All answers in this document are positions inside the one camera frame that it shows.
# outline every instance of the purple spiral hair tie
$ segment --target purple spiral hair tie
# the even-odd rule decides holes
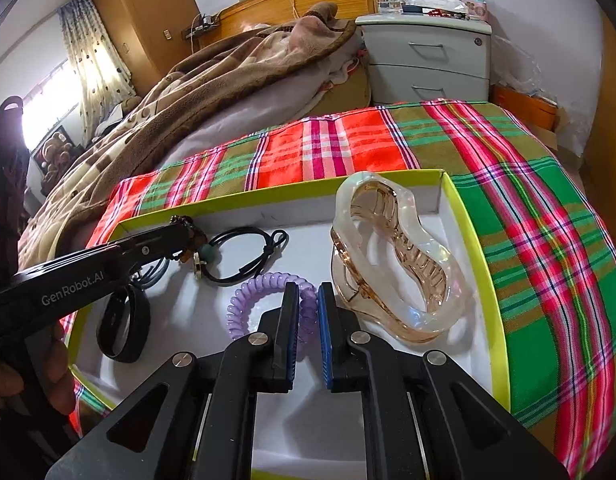
[[[255,303],[273,292],[283,292],[288,282],[299,286],[297,343],[305,345],[310,340],[317,325],[317,293],[314,285],[296,274],[267,272],[242,283],[230,298],[226,326],[233,341],[248,333],[248,316]]]

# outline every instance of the transparent amber hair clip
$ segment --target transparent amber hair clip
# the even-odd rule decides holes
[[[405,302],[383,268],[370,263],[355,218],[390,240],[403,269],[421,289],[425,311]],[[450,251],[421,226],[409,189],[369,171],[351,175],[338,189],[330,235],[332,281],[348,309],[370,316],[409,343],[434,339],[461,316],[464,275]]]

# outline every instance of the bright window light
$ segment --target bright window light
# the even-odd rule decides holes
[[[24,98],[24,142],[34,150],[57,123],[79,105],[82,85],[68,60]]]

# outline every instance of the finger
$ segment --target finger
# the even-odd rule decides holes
[[[64,343],[53,340],[44,368],[51,383],[56,383],[64,376],[68,369],[68,349]]]
[[[65,333],[66,332],[64,332],[64,326],[60,322],[57,321],[57,323],[55,323],[53,326],[53,337],[61,341],[61,339],[64,338]]]
[[[74,377],[66,372],[48,391],[50,405],[63,415],[70,415],[74,410]]]
[[[24,389],[24,381],[15,370],[0,362],[0,397],[17,395]]]

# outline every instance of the metal screw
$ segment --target metal screw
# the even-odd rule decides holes
[[[432,352],[428,352],[426,357],[428,362],[435,366],[441,366],[446,362],[446,354],[440,352],[439,350],[433,350]]]
[[[268,336],[263,332],[253,332],[248,336],[248,342],[251,345],[265,345],[268,342]]]
[[[365,345],[370,341],[370,334],[363,330],[357,330],[352,333],[350,340],[356,345]]]
[[[188,352],[179,352],[172,358],[172,364],[177,368],[183,368],[188,366],[192,362],[192,355]]]

